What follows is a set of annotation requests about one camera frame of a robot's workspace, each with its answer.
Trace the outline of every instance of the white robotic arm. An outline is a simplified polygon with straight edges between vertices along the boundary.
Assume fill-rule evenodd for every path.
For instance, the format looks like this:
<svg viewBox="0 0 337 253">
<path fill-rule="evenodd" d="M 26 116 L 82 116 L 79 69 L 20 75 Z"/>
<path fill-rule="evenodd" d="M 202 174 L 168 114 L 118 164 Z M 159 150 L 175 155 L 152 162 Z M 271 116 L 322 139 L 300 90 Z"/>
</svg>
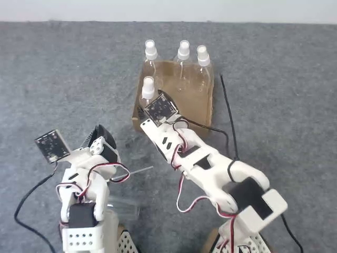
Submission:
<svg viewBox="0 0 337 253">
<path fill-rule="evenodd" d="M 164 94 L 146 107 L 145 112 L 150 118 L 141 128 L 164 159 L 203 189 L 217 209 L 235 216 L 235 245 L 244 244 L 248 237 L 259 233 L 287 209 L 281 195 L 269 189 L 269 180 L 261 171 L 241 161 L 228 169 L 233 160 L 188 129 L 188 123 L 180 120 L 174 104 Z M 235 182 L 235 187 L 224 191 L 230 182 Z M 230 240 L 229 221 L 220 227 L 219 233 L 224 240 Z"/>
<path fill-rule="evenodd" d="M 107 182 L 121 164 L 116 144 L 101 125 L 88 136 L 81 148 L 70 151 L 57 130 L 35 140 L 51 163 L 68 161 L 62 182 L 56 186 L 62 202 L 61 225 L 63 251 L 116 253 L 118 217 L 107 209 L 110 194 Z"/>
</svg>

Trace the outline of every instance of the cardboard tray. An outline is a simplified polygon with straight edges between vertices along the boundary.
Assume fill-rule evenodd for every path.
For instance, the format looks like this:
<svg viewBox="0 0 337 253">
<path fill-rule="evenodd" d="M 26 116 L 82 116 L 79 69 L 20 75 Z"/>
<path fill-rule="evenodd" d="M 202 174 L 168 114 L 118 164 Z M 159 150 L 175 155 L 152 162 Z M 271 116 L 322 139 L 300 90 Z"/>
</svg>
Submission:
<svg viewBox="0 0 337 253">
<path fill-rule="evenodd" d="M 174 100 L 181 115 L 199 124 L 206 125 L 208 127 L 211 126 L 213 112 L 214 79 L 211 80 L 211 84 L 208 85 L 208 90 L 205 93 L 202 93 L 202 95 L 191 95 L 192 93 L 190 88 L 187 88 L 185 91 L 178 92 L 177 88 L 174 86 L 173 79 L 173 67 L 175 66 L 175 64 L 176 63 L 172 61 L 163 61 L 156 64 L 157 68 L 163 69 L 163 91 L 166 92 Z M 193 71 L 195 71 L 195 66 L 190 66 L 190 68 L 192 71 L 191 76 L 195 76 L 193 74 Z M 134 129 L 137 131 L 142 131 L 140 124 L 142 118 L 144 118 L 144 114 L 142 110 L 140 110 L 140 108 L 138 107 L 138 99 L 142 90 L 143 79 L 146 76 L 146 73 L 141 72 L 137 88 L 137 96 L 135 99 L 132 114 L 132 123 Z M 208 129 L 201 128 L 193 124 L 190 124 L 190 128 L 202 138 L 206 137 L 208 134 Z"/>
</svg>

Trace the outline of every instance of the plastic bottle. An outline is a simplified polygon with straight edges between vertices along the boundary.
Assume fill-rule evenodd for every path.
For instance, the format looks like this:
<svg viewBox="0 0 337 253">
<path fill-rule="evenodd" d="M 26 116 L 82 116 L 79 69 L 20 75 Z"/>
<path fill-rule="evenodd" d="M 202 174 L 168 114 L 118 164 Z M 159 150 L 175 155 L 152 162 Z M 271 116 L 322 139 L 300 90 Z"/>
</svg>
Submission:
<svg viewBox="0 0 337 253">
<path fill-rule="evenodd" d="M 193 83 L 197 92 L 204 93 L 208 91 L 213 80 L 213 68 L 206 46 L 198 46 L 197 55 L 198 65 Z"/>
<path fill-rule="evenodd" d="M 158 55 L 157 48 L 153 40 L 145 42 L 145 61 L 143 63 L 143 76 L 151 76 L 154 79 L 155 88 L 163 87 L 163 71 L 161 68 L 161 58 Z"/>
<path fill-rule="evenodd" d="M 190 43 L 187 40 L 180 41 L 173 74 L 175 76 L 175 85 L 179 92 L 186 90 L 191 80 L 192 61 L 190 58 Z"/>
<path fill-rule="evenodd" d="M 146 76 L 143 81 L 142 94 L 139 97 L 141 108 L 148 106 L 158 97 L 158 91 L 154 87 L 154 80 L 151 76 Z"/>
</svg>

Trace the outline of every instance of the white spray cap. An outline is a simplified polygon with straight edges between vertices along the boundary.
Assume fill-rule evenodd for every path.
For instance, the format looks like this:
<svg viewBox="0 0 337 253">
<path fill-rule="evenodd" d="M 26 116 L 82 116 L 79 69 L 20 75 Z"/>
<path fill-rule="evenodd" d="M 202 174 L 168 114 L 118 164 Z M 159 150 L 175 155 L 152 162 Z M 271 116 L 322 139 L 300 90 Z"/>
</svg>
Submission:
<svg viewBox="0 0 337 253">
<path fill-rule="evenodd" d="M 186 61 L 190 57 L 190 43 L 187 40 L 180 41 L 178 49 L 178 58 Z"/>
<path fill-rule="evenodd" d="M 154 96 L 154 80 L 151 76 L 146 76 L 143 82 L 142 98 L 151 99 Z"/>
<path fill-rule="evenodd" d="M 198 46 L 196 49 L 198 53 L 198 62 L 200 66 L 206 67 L 210 64 L 210 56 L 207 52 L 207 48 L 204 45 Z"/>
<path fill-rule="evenodd" d="M 145 41 L 145 55 L 148 60 L 155 60 L 158 56 L 154 40 Z"/>
</svg>

